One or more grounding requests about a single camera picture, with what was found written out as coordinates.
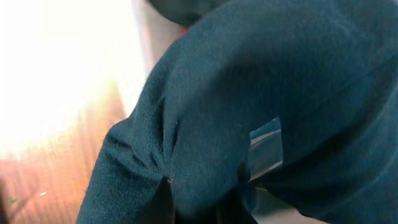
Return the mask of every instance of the t-shirt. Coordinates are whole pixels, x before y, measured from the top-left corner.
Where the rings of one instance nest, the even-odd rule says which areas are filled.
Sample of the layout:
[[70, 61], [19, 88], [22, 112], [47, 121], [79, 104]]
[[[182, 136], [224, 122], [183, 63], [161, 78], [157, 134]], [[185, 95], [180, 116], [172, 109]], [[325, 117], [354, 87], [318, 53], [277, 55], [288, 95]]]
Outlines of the t-shirt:
[[134, 223], [162, 178], [183, 217], [237, 185], [279, 118], [260, 182], [328, 223], [398, 220], [398, 3], [232, 0], [174, 42], [103, 143], [78, 223]]

